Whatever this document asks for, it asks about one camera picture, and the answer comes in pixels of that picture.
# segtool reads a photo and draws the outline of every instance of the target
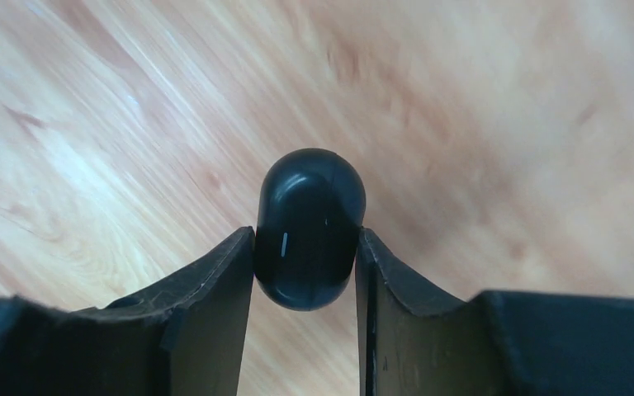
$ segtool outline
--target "rounded black knob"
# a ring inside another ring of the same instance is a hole
[[[346,288],[366,212],[356,170],[336,153],[304,148],[271,167],[261,187],[254,274],[268,297],[309,311]]]

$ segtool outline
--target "black plastic part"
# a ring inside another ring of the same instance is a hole
[[[306,148],[281,158],[261,190],[254,272],[263,291],[294,310],[336,300],[346,288],[366,210],[354,168]]]
[[[253,230],[105,309],[0,299],[0,395],[235,395]]]
[[[356,287],[361,395],[634,395],[634,299],[485,291],[464,303],[370,229]]]

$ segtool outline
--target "glossy black cap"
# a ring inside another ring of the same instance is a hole
[[[254,274],[268,297],[309,311],[334,302],[353,268],[366,191],[336,153],[305,148],[287,154],[263,181]]]

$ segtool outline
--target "light wood grain surface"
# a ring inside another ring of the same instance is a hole
[[[103,306],[303,147],[461,298],[634,296],[634,2],[0,0],[0,295]],[[239,394],[357,394],[355,300],[255,289]]]

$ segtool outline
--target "wood grain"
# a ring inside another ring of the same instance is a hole
[[[634,296],[634,2],[0,1],[0,295],[104,305],[332,149],[453,294]],[[254,294],[239,394],[356,394],[353,289]]]

